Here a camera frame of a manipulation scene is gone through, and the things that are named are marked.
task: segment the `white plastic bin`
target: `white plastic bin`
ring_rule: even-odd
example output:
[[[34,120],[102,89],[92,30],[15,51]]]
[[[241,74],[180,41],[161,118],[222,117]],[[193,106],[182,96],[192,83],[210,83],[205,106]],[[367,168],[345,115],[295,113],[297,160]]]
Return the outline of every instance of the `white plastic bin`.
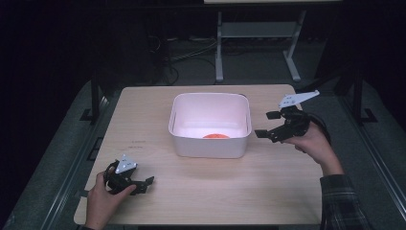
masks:
[[[251,131],[250,108],[242,95],[188,93],[173,101],[169,132],[181,156],[239,158]],[[210,134],[228,138],[205,138]]]

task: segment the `orange object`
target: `orange object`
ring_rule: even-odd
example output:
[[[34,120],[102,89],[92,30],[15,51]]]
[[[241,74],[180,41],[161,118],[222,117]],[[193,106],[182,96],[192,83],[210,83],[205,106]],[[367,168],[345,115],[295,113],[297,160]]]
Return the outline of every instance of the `orange object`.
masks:
[[[224,135],[224,134],[213,133],[213,134],[206,135],[203,138],[230,138],[230,137],[227,135]]]

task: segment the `sleeve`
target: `sleeve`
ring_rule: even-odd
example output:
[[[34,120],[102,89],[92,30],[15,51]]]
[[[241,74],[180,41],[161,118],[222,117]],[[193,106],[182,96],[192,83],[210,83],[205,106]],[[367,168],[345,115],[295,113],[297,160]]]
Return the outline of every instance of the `sleeve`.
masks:
[[[324,216],[321,229],[372,229],[349,177],[329,175],[322,177],[320,182]]]

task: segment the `table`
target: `table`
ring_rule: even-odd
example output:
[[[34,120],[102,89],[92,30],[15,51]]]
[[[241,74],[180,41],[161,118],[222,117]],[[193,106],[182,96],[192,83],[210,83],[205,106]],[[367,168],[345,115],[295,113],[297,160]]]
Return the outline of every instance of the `table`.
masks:
[[[238,159],[178,156],[169,134],[173,99],[181,93],[221,92],[245,95],[254,129],[271,129],[290,85],[212,85],[128,87],[123,90],[85,190],[96,174],[125,153],[139,166],[133,180],[155,176],[146,194],[129,196],[110,223],[134,225],[281,225],[317,224],[321,218],[320,167],[287,144],[248,138]],[[82,197],[75,222],[84,224]]]

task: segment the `hand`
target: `hand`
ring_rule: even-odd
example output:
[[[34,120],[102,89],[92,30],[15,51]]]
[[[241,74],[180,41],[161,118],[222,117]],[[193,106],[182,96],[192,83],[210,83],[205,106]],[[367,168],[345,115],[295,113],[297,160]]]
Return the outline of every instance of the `hand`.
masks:
[[[328,143],[325,134],[320,128],[310,122],[307,133],[304,136],[292,137],[283,141],[295,145],[296,150],[303,151],[320,164],[323,175],[344,174],[340,161]]]
[[[103,172],[98,173],[96,185],[87,196],[85,226],[95,230],[103,229],[124,199],[135,190],[131,185],[116,195],[111,195],[104,184]]]

